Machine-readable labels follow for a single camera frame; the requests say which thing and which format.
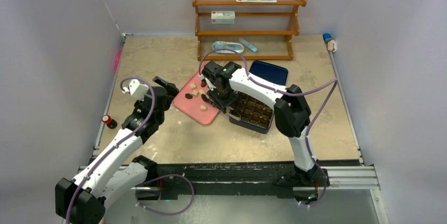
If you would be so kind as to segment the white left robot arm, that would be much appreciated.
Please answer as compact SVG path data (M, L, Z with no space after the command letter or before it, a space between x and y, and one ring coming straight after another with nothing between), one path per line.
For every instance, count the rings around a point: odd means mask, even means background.
M55 213L66 223L100 223L105 212L132 186L152 186L157 181L156 163L137 157L126 169L124 161L164 122L164 113L179 94L175 84L156 76L152 87L139 77L129 77L123 93L136 99L134 109L109 145L72 179L62 178L55 186Z

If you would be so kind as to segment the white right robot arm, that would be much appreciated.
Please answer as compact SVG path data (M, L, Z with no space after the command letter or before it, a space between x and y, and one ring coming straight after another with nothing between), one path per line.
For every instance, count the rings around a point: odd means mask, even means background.
M297 168L297 181L307 186L316 180L315 158L306 131L310 128L310 107L301 89L268 82L241 65L229 62L221 66L214 61L199 66L199 78L206 82L211 103L222 113L232 116L239 95L246 94L267 105L274 113L277 130L288 137Z

